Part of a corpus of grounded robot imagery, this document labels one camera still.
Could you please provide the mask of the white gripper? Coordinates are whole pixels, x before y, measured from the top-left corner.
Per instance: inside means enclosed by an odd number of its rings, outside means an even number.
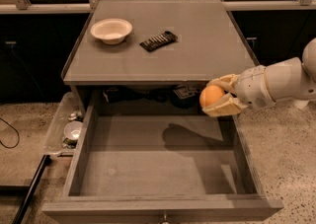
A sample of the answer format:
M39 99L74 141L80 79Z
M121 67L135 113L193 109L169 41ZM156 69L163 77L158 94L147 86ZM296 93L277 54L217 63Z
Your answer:
M275 105L271 97L266 79L266 67L263 65L247 69L239 76L228 74L210 80L206 86L217 86L231 94L222 97L215 97L203 94L201 96L202 111L209 116L227 116L240 113L243 109L270 108Z

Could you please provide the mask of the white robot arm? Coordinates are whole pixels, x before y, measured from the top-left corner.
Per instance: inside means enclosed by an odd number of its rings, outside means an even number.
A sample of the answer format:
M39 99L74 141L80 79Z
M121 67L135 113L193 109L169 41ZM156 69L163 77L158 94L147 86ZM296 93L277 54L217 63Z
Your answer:
M209 81L199 103L209 116L240 113L245 108L265 109L285 100L316 99L316 38L294 57L270 66L259 65L243 73Z

